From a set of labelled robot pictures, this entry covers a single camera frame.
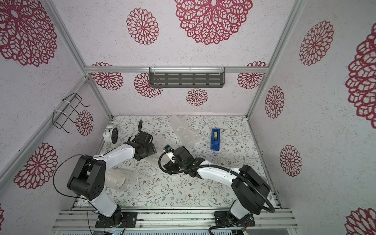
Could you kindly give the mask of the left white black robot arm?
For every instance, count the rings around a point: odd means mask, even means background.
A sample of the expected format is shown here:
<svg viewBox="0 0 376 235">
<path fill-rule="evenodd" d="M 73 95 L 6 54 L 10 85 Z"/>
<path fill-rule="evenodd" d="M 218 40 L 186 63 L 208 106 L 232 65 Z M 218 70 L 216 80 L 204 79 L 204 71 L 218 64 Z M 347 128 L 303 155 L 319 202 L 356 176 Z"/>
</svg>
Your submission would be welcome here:
<svg viewBox="0 0 376 235">
<path fill-rule="evenodd" d="M 80 156 L 67 187 L 88 200 L 101 216 L 112 217 L 117 213 L 118 205 L 104 190 L 106 173 L 122 162 L 130 159 L 140 161 L 155 153 L 152 135 L 141 131 L 134 139 L 105 154 Z"/>
</svg>

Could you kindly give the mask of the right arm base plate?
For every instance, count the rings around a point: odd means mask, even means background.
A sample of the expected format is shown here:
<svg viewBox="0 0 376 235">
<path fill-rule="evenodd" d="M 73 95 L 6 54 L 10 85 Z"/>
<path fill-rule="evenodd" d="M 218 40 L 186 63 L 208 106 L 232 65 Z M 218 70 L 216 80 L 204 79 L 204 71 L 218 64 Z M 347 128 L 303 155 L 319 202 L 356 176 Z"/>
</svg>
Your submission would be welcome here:
<svg viewBox="0 0 376 235">
<path fill-rule="evenodd" d="M 227 227 L 254 227 L 256 225 L 253 214 L 249 213 L 243 218 L 236 218 L 229 211 L 214 212 L 215 226 L 219 228 Z"/>
</svg>

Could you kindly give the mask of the blue tape dispenser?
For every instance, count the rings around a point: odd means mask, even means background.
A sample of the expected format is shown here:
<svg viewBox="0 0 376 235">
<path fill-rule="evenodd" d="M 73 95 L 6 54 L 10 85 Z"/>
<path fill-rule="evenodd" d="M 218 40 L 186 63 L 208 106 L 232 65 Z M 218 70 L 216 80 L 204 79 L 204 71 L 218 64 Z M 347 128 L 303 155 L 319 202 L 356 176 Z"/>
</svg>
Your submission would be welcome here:
<svg viewBox="0 0 376 235">
<path fill-rule="evenodd" d="M 211 130 L 211 147 L 212 151 L 220 150 L 220 129 L 213 128 Z"/>
</svg>

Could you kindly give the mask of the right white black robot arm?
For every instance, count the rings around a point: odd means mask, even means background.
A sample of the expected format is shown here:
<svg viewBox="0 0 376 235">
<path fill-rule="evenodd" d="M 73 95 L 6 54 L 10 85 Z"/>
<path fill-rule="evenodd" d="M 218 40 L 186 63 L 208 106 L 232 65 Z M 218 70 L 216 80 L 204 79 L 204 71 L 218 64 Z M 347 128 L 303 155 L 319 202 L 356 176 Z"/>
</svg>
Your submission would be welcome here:
<svg viewBox="0 0 376 235">
<path fill-rule="evenodd" d="M 184 147 L 164 148 L 158 158 L 160 170 L 166 174 L 187 174 L 192 178 L 211 180 L 230 187 L 236 199 L 228 210 L 229 217 L 242 219 L 262 210 L 274 213 L 276 209 L 268 200 L 271 191 L 268 183 L 252 167 L 228 168 L 216 165 L 204 158 L 194 157 Z"/>
</svg>

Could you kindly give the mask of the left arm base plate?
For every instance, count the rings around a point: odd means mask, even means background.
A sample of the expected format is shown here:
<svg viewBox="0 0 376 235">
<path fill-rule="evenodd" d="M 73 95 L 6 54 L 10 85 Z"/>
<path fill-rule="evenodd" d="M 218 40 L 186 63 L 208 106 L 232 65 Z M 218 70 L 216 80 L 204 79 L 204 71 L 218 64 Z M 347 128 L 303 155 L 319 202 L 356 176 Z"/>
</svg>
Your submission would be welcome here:
<svg viewBox="0 0 376 235">
<path fill-rule="evenodd" d="M 95 228 L 134 228 L 137 217 L 137 212 L 116 212 L 111 217 L 99 214 Z"/>
</svg>

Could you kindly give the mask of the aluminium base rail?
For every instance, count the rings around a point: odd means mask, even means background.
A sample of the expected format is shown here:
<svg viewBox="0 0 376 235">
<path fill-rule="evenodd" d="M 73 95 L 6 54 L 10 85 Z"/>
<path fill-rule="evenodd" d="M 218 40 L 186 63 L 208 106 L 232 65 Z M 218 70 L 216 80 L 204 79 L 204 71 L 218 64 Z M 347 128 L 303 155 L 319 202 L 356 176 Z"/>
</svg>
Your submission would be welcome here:
<svg viewBox="0 0 376 235">
<path fill-rule="evenodd" d="M 131 217 L 130 225 L 133 230 L 162 230 L 162 229 L 207 229 L 215 225 L 215 212 L 226 212 L 227 209 L 132 209 L 124 208 L 122 213 L 137 215 Z M 103 231 L 96 228 L 98 215 L 91 210 L 61 211 L 52 226 L 52 231 Z M 261 212 L 245 221 L 247 229 L 298 229 L 298 223 L 290 209 L 276 209 L 275 213 Z"/>
</svg>

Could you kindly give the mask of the grey slotted wall shelf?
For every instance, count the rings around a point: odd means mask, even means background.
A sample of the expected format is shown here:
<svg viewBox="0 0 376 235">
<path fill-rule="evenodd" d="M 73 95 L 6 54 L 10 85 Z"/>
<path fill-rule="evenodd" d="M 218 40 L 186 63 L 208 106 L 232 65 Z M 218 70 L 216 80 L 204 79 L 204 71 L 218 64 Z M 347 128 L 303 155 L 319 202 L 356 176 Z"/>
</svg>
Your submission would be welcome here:
<svg viewBox="0 0 376 235">
<path fill-rule="evenodd" d="M 222 88 L 226 81 L 224 67 L 214 69 L 149 68 L 152 88 Z"/>
</svg>

